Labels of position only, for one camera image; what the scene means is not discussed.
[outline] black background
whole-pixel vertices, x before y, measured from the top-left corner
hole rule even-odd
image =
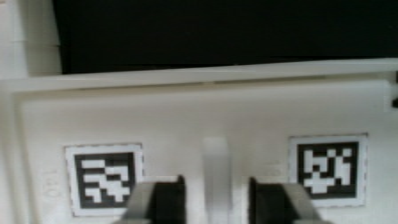
[[[396,0],[53,0],[66,74],[398,57]]]

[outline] white plastic part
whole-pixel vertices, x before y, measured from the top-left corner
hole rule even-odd
[[[369,133],[369,204],[355,209],[320,209],[320,214],[336,224],[387,223],[394,219],[398,195],[385,194],[398,184],[385,172],[398,169],[398,113],[385,110],[391,85],[378,73],[352,79],[266,82],[279,74],[273,66],[247,70],[240,67],[236,71],[231,67],[229,72],[208,68],[0,82],[0,147],[7,161],[0,174],[9,174],[0,177],[7,187],[0,192],[10,200],[0,203],[10,210],[5,214],[16,214],[14,222],[3,223],[115,221],[71,215],[64,146],[117,142],[142,142],[146,146],[144,179],[185,176],[188,224],[206,223],[204,138],[222,136],[233,170],[240,171],[233,172],[233,180],[240,180],[233,207],[240,209],[231,224],[247,224],[247,179],[254,176],[265,183],[288,181],[289,136],[362,132]],[[309,64],[304,67],[307,70],[295,72],[291,67],[279,67],[279,71],[286,71],[286,76],[305,76]],[[238,82],[252,79],[265,81]]]
[[[229,223],[231,155],[224,137],[204,138],[204,192],[208,224]]]

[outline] white frame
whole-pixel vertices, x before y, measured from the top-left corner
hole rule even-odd
[[[112,145],[83,145],[66,146],[66,163],[67,163],[67,178],[71,189],[71,210],[76,217],[87,216],[119,216],[124,212],[124,208],[98,208],[83,209],[78,199],[78,183],[76,183],[76,164],[74,155],[80,154],[101,154],[101,153],[135,153],[135,182],[142,182],[144,179],[144,164],[142,164],[142,145],[140,144],[112,144]]]
[[[297,145],[313,143],[359,143],[359,161],[357,161],[357,197],[346,199],[316,199],[313,204],[316,207],[346,207],[364,205],[366,195],[366,151],[368,151],[368,136],[362,135],[329,135],[304,136],[289,138],[289,183],[298,183],[297,177]]]

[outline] white surface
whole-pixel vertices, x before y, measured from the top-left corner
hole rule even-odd
[[[208,224],[220,224],[231,213],[231,153],[224,137],[206,137],[202,143]]]
[[[0,80],[60,74],[51,0],[0,4]]]
[[[366,201],[366,151],[368,151],[368,136],[366,135],[346,135],[346,136],[305,136],[293,137],[289,139],[289,182],[297,183],[297,146],[298,144],[316,144],[316,143],[339,143],[339,142],[357,142],[357,197],[346,199],[318,199],[313,200],[314,206],[332,207],[332,206],[360,206]],[[313,153],[305,151],[305,161],[313,159],[313,165],[320,165],[321,170],[327,171],[327,158],[313,158]],[[309,172],[313,171],[313,165],[305,167]],[[343,178],[343,184],[346,183],[346,176],[350,175],[350,170],[345,166],[336,166],[336,177]],[[320,172],[313,173],[313,178],[305,179],[304,185],[311,186],[313,193],[327,193],[327,187],[334,185],[334,178],[321,178]]]
[[[369,134],[366,207],[321,209],[320,213],[336,224],[392,223],[398,194],[385,191],[394,192],[398,178],[385,170],[398,169],[398,114],[385,110],[387,82],[325,79],[87,89],[209,79],[209,74],[169,80],[177,75],[161,75],[142,78],[144,73],[137,76],[126,73],[119,78],[105,75],[80,80],[78,76],[2,84],[9,101],[2,102],[7,116],[0,128],[7,139],[7,170],[16,177],[10,179],[18,192],[12,195],[16,224],[28,220],[34,224],[108,224],[112,221],[71,216],[64,145],[142,142],[146,176],[185,175],[188,224],[202,224],[202,139],[225,136],[233,169],[231,223],[245,223],[249,177],[256,176],[261,182],[288,181],[289,136],[364,132]],[[224,73],[224,79],[234,76]],[[48,89],[69,90],[21,93]]]
[[[76,164],[74,164],[74,156],[76,155],[89,155],[89,154],[103,154],[103,153],[126,153],[133,152],[135,154],[135,182],[142,182],[142,173],[144,173],[144,157],[142,157],[142,146],[140,144],[112,144],[112,145],[85,145],[85,146],[67,146],[66,147],[66,161],[67,161],[67,175],[69,175],[69,189],[71,191],[66,192],[71,197],[71,210],[73,210],[73,215],[74,216],[115,216],[124,212],[124,208],[96,208],[96,209],[85,209],[82,208],[80,205],[80,194],[78,194],[78,182],[76,182]],[[101,164],[101,161],[92,160],[92,161],[83,161],[83,166],[90,167],[96,165],[96,168],[105,164]],[[106,173],[121,173],[121,177],[124,176],[124,180],[128,179],[128,170],[119,170],[124,172],[117,172],[115,168],[110,169],[110,167],[105,167],[105,172]],[[83,181],[87,183],[99,183],[99,187],[106,189],[108,195],[114,196],[115,201],[119,202],[122,200],[122,195],[130,194],[130,189],[121,186],[119,181],[106,181],[105,175],[83,175]],[[85,189],[85,195],[94,196],[94,202],[101,202],[101,197],[99,197],[99,190],[98,189]]]

